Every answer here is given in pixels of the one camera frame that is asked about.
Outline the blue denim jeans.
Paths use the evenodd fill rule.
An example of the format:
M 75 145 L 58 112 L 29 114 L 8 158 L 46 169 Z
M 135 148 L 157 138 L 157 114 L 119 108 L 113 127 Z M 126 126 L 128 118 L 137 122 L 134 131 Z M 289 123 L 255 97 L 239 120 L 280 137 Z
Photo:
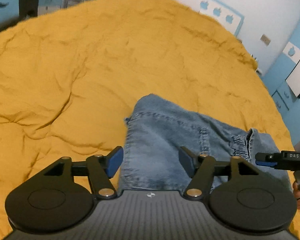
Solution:
M 181 146 L 218 161 L 240 156 L 251 164 L 258 152 L 275 153 L 272 137 L 251 128 L 244 131 L 207 115 L 187 111 L 157 95 L 142 97 L 125 120 L 127 135 L 119 190 L 178 190 L 190 177 L 178 158 Z

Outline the blue wardrobe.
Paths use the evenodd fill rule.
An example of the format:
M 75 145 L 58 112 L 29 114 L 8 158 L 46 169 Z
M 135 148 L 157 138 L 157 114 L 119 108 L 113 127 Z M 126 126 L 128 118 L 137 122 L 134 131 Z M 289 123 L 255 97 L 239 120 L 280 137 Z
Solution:
M 286 78 L 286 83 L 297 101 L 286 115 L 281 116 L 290 132 L 293 145 L 297 145 L 300 142 L 300 20 L 281 53 L 296 63 Z

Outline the blue bedside cabinet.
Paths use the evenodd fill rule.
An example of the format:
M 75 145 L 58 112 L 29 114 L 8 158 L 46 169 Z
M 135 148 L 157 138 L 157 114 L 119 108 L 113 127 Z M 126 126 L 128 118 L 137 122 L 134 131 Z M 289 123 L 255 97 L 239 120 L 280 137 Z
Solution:
M 262 77 L 269 94 L 275 102 L 277 110 L 282 116 L 286 115 L 297 101 L 296 96 L 290 91 L 286 78 L 291 73 L 296 63 L 284 53 L 281 53 L 275 63 Z

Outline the yellow quilted bedspread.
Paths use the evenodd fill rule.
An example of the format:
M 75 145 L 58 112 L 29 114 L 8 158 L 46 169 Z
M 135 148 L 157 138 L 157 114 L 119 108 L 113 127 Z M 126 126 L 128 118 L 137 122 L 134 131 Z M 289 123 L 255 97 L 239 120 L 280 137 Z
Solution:
M 1 32 L 0 239 L 15 187 L 123 144 L 124 118 L 151 93 L 292 150 L 256 69 L 234 35 L 174 0 L 94 0 Z

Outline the beige wall switch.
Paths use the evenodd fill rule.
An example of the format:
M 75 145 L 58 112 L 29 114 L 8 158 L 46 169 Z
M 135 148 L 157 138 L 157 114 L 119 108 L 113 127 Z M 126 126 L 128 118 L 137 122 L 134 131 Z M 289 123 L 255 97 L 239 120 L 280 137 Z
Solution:
M 266 46 L 269 46 L 270 42 L 271 42 L 271 39 L 269 37 L 267 37 L 266 35 L 262 35 L 260 40 L 266 45 Z

